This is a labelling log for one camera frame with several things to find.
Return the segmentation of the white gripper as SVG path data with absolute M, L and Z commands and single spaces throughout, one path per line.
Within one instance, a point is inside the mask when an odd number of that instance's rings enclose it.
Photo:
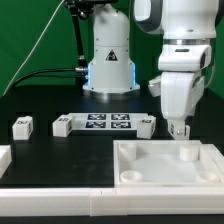
M 153 97 L 161 97 L 161 112 L 168 120 L 168 132 L 177 139 L 179 122 L 184 121 L 186 140 L 190 138 L 190 126 L 186 118 L 203 96 L 204 77 L 200 72 L 163 72 L 149 81 L 148 88 Z

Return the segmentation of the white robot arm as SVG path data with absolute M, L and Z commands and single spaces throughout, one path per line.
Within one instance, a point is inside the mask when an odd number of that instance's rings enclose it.
M 108 99 L 135 91 L 135 65 L 129 56 L 129 20 L 105 1 L 93 9 L 94 57 L 88 64 L 84 92 Z M 203 95 L 202 71 L 214 63 L 216 26 L 224 0 L 134 0 L 134 20 L 148 34 L 163 36 L 158 69 L 149 82 L 161 97 L 161 110 L 174 139 L 188 139 L 185 124 Z

